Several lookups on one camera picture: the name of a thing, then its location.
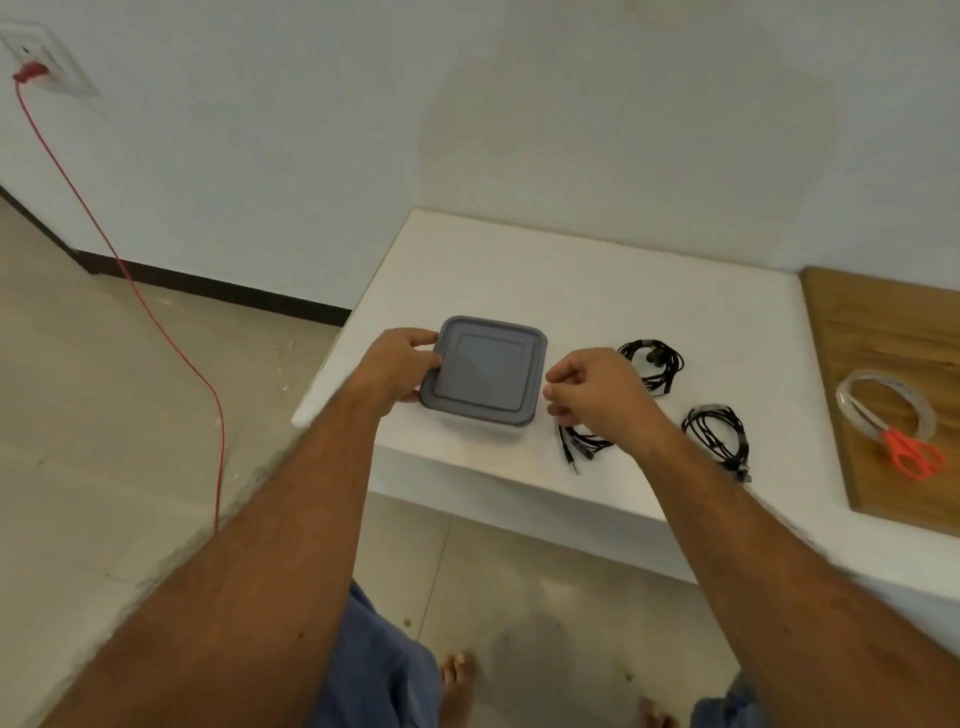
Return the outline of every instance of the scissors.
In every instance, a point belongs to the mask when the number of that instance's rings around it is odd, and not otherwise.
[[[929,443],[907,437],[895,427],[889,426],[853,395],[846,395],[846,400],[864,419],[876,427],[890,450],[890,458],[894,461],[894,466],[907,477],[926,480],[947,466],[947,459]]]

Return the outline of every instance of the power cord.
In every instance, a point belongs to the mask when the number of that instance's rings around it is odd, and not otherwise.
[[[634,356],[641,349],[649,349],[646,360],[655,367],[660,367],[660,371],[656,374],[643,377],[643,385],[648,392],[663,390],[655,397],[669,394],[670,388],[673,386],[673,377],[684,367],[684,358],[680,356],[677,350],[667,346],[660,339],[637,339],[624,344],[617,351],[628,360],[633,361]],[[560,445],[564,451],[566,464],[576,474],[579,474],[580,471],[577,470],[577,464],[570,448],[576,449],[587,460],[592,460],[597,452],[613,445],[610,440],[605,440],[599,435],[577,432],[573,427],[557,425],[557,431],[560,433]]]
[[[708,420],[719,420],[736,432],[736,452],[732,452],[726,443],[716,436],[710,429]],[[737,482],[751,481],[750,467],[747,465],[747,458],[750,457],[750,443],[747,442],[747,432],[743,423],[731,407],[726,404],[702,404],[694,407],[687,413],[680,427],[684,432],[693,432],[704,447],[713,453],[720,466]]]
[[[143,310],[147,312],[147,316],[150,317],[150,320],[154,322],[154,326],[160,332],[164,339],[167,340],[167,343],[173,348],[177,353],[180,359],[183,360],[183,363],[186,364],[190,371],[193,372],[200,379],[201,382],[206,385],[206,388],[210,390],[210,394],[213,395],[213,401],[217,405],[217,422],[220,425],[220,464],[217,467],[217,491],[216,498],[213,506],[213,532],[216,533],[220,528],[220,496],[221,491],[223,490],[224,483],[224,458],[227,452],[227,430],[224,425],[224,408],[220,404],[220,397],[217,395],[217,390],[213,388],[213,385],[207,381],[206,377],[200,373],[200,370],[193,365],[184,354],[180,347],[178,347],[170,334],[167,333],[163,325],[156,319],[154,312],[147,305],[147,302],[143,299],[143,296],[140,295],[140,289],[136,287],[136,283],[133,281],[133,276],[130,275],[130,271],[127,270],[127,265],[124,263],[123,259],[116,252],[116,249],[113,247],[113,244],[110,242],[110,239],[107,237],[107,234],[104,232],[104,229],[100,227],[100,223],[97,222],[97,218],[94,216],[93,212],[90,211],[90,207],[87,205],[86,200],[84,200],[83,195],[80,194],[80,191],[77,189],[76,185],[70,179],[70,176],[67,175],[66,171],[63,169],[63,166],[60,164],[60,160],[57,159],[57,155],[54,154],[53,150],[50,148],[50,145],[47,144],[47,140],[43,137],[43,134],[40,132],[39,127],[34,121],[34,117],[30,114],[30,110],[27,108],[27,103],[23,99],[22,86],[29,83],[33,79],[38,79],[41,76],[46,76],[50,73],[43,63],[36,61],[31,61],[29,63],[24,63],[23,66],[13,74],[13,82],[16,90],[16,98],[20,102],[20,107],[23,109],[24,115],[27,117],[27,121],[30,122],[31,128],[36,134],[36,138],[39,140],[40,144],[43,145],[43,148],[47,151],[47,154],[50,156],[50,159],[53,161],[54,165],[60,171],[60,175],[66,181],[67,186],[70,187],[70,190],[73,192],[74,196],[77,198],[77,202],[80,203],[80,206],[84,209],[86,216],[90,218],[90,222],[93,223],[93,227],[97,229],[97,232],[100,233],[100,237],[104,239],[104,242],[107,243],[107,247],[110,252],[113,254],[114,259],[117,261],[117,265],[120,267],[121,273],[123,273],[124,278],[127,279],[127,283],[130,284],[130,288],[133,290],[133,294],[136,296],[136,299],[140,301],[140,305],[143,306]]]

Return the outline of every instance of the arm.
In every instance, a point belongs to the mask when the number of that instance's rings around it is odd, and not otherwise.
[[[132,614],[44,726],[302,725],[347,601],[373,438],[440,365],[393,329],[250,503]]]
[[[795,537],[660,412],[614,350],[546,375],[549,411],[634,457],[771,722],[957,725],[960,662]]]

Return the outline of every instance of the black cable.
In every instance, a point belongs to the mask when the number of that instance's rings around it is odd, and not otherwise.
[[[707,420],[719,420],[736,432],[736,452],[732,452],[727,444],[716,436]],[[747,465],[747,458],[750,457],[750,443],[747,442],[747,432],[743,428],[743,423],[730,407],[726,404],[702,404],[694,407],[687,413],[680,427],[684,432],[693,432],[704,447],[713,453],[721,467],[737,482],[750,482],[750,466]]]
[[[633,361],[634,356],[641,349],[649,349],[646,359],[655,367],[660,367],[656,374],[643,377],[643,385],[648,392],[656,392],[662,388],[662,394],[668,394],[673,386],[673,377],[677,375],[684,367],[684,358],[675,349],[671,349],[659,339],[637,339],[624,344],[617,351],[623,354],[628,360]],[[573,453],[570,446],[574,447],[587,460],[592,460],[593,455],[602,449],[613,445],[610,440],[605,440],[599,435],[586,435],[577,432],[573,427],[564,427],[557,425],[560,432],[560,444],[564,449],[564,458],[575,473],[577,473],[576,463],[573,461]]]

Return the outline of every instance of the plastic container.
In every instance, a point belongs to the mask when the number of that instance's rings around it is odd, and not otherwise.
[[[420,403],[473,420],[528,425],[537,413],[546,343],[537,328],[447,319],[433,348],[444,364],[423,379]]]

